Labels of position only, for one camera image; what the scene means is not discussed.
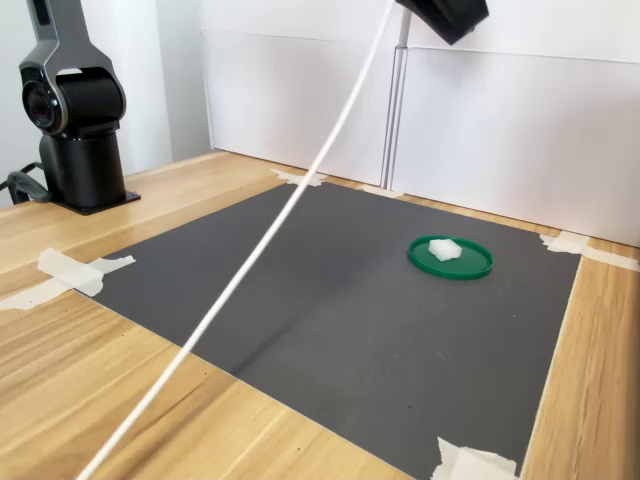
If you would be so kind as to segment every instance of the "green plate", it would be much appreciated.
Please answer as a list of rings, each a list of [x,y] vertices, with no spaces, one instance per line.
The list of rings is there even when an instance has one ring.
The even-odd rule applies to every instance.
[[[446,239],[453,240],[462,247],[462,254],[459,258],[441,262],[429,251],[429,242]],[[427,273],[454,280],[482,278],[489,275],[493,269],[493,255],[489,250],[464,238],[446,235],[416,238],[409,245],[409,259]]]

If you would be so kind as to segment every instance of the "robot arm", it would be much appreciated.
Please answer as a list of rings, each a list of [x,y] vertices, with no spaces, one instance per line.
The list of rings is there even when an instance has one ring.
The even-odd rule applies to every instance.
[[[43,133],[48,191],[14,172],[7,180],[11,198],[53,201],[83,215],[140,198],[125,191],[115,133],[124,90],[109,57],[89,40],[80,0],[27,4],[38,43],[20,64],[22,102]]]

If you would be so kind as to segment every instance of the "wooden table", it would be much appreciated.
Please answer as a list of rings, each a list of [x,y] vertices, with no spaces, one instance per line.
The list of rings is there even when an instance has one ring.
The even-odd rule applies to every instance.
[[[94,216],[33,202],[0,210],[0,298],[47,278],[36,269],[46,247],[91,261],[284,183],[274,166],[214,153],[128,177],[143,200]],[[559,233],[408,195],[399,201]],[[640,258],[632,247],[590,245]],[[522,478],[640,478],[639,288],[638,273],[582,259]],[[177,350],[75,292],[0,312],[0,478],[74,477]],[[405,475],[192,356],[97,477]]]

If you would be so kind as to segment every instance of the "black mat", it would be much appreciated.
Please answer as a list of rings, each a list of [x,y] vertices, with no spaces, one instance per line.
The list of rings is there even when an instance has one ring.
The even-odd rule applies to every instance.
[[[292,191],[111,255],[136,263],[95,299],[184,344]],[[486,246],[494,271],[423,273],[406,250],[431,234]],[[521,465],[578,262],[534,233],[323,184],[195,353],[412,476],[440,463],[437,437]]]

